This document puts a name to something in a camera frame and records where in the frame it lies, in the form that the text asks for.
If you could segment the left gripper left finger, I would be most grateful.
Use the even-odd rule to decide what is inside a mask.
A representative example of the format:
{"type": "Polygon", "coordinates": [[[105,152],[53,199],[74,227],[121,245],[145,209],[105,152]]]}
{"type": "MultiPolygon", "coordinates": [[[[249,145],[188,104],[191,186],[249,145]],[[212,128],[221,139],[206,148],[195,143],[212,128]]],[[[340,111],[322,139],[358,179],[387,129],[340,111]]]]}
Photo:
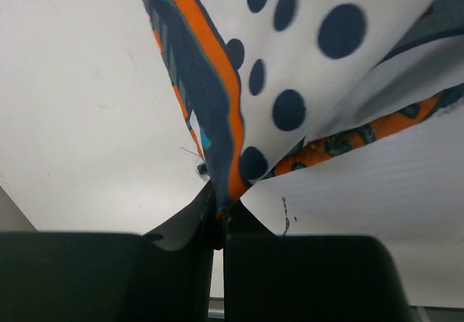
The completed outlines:
{"type": "Polygon", "coordinates": [[[3,321],[205,321],[215,196],[144,235],[1,234],[3,321]]]}

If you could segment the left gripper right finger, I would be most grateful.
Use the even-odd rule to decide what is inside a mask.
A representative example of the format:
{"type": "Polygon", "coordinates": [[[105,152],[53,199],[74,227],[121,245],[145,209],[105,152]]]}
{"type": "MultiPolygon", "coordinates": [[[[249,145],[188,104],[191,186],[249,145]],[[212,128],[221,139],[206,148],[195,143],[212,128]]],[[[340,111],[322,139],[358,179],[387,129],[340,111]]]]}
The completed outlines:
{"type": "Polygon", "coordinates": [[[277,236],[241,202],[223,216],[226,321],[411,321],[371,236],[277,236]]]}

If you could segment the colourful patterned shorts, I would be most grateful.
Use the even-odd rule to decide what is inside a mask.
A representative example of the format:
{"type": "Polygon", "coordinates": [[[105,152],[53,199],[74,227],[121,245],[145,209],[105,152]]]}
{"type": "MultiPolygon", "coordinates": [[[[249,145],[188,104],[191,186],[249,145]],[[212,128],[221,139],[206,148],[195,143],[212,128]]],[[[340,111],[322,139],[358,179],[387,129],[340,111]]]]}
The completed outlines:
{"type": "Polygon", "coordinates": [[[222,213],[463,97],[463,0],[143,0],[222,213]]]}

